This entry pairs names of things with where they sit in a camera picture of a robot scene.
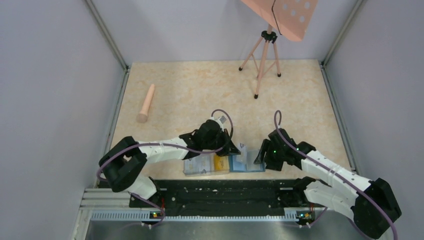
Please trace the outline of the blue card holder wallet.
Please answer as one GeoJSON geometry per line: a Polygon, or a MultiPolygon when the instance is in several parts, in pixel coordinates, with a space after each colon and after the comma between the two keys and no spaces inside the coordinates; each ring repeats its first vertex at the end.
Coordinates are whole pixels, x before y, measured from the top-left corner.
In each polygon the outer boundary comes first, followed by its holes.
{"type": "Polygon", "coordinates": [[[254,164],[256,157],[258,156],[259,150],[248,150],[246,154],[246,163],[237,161],[237,157],[242,155],[231,155],[229,156],[229,171],[231,173],[259,173],[265,172],[265,164],[254,164]]]}

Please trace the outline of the clear acrylic card stand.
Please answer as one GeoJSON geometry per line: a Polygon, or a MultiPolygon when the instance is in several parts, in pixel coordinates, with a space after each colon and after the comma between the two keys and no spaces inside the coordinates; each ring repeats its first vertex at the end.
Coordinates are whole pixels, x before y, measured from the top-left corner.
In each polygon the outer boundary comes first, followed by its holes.
{"type": "Polygon", "coordinates": [[[230,172],[228,156],[201,154],[183,161],[183,173],[187,177],[225,175],[230,172]]]}

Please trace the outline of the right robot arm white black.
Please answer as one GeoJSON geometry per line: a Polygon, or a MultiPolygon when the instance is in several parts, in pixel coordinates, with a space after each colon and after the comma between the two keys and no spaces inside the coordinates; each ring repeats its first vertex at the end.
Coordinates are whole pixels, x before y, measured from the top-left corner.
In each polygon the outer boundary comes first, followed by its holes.
{"type": "Polygon", "coordinates": [[[296,143],[282,128],[262,141],[254,164],[265,164],[274,171],[281,171],[288,164],[312,174],[314,177],[297,180],[294,202],[331,209],[345,216],[368,238],[379,239],[402,215],[387,181],[371,180],[342,167],[311,144],[296,143]]]}

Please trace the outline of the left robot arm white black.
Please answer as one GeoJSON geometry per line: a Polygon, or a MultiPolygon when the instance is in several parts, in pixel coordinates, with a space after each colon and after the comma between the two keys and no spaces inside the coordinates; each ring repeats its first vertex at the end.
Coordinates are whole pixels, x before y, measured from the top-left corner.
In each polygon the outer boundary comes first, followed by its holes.
{"type": "Polygon", "coordinates": [[[209,154],[239,155],[232,133],[219,120],[208,119],[198,129],[168,140],[141,142],[126,136],[99,160],[98,176],[113,192],[128,192],[154,207],[160,202],[160,188],[151,177],[142,175],[146,164],[209,154]]]}

